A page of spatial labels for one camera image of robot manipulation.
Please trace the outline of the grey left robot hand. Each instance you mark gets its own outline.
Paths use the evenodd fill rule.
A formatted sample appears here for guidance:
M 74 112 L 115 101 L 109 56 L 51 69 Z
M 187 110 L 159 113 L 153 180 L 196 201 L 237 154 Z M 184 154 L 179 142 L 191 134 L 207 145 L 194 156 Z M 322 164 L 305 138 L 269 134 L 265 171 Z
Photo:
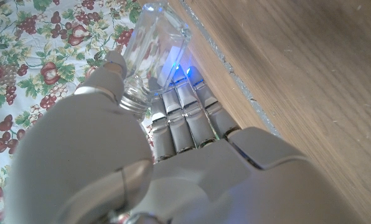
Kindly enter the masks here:
M 119 107 L 126 64 L 107 54 L 73 95 L 24 135 L 6 189 L 6 223 L 361 223 L 299 150 L 258 128 L 157 164 Z

